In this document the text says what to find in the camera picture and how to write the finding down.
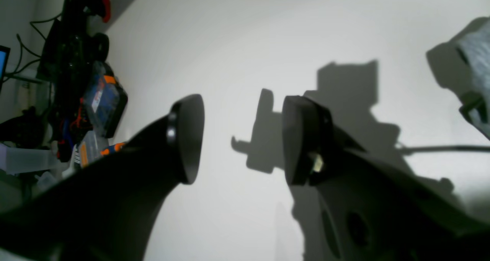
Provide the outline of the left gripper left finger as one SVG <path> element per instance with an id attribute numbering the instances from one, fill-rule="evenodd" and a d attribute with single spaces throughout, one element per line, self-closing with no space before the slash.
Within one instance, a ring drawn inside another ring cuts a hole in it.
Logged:
<path id="1" fill-rule="evenodd" d="M 191 94 L 121 150 L 1 214 L 1 249 L 34 261 L 142 261 L 165 198 L 198 175 L 203 98 Z"/>

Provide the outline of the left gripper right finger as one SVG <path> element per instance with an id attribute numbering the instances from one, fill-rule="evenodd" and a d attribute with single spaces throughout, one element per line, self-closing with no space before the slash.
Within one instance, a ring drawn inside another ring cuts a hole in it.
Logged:
<path id="1" fill-rule="evenodd" d="M 312 186 L 325 205 L 328 245 L 343 261 L 488 261 L 489 225 L 367 153 L 304 96 L 282 108 L 289 186 Z"/>

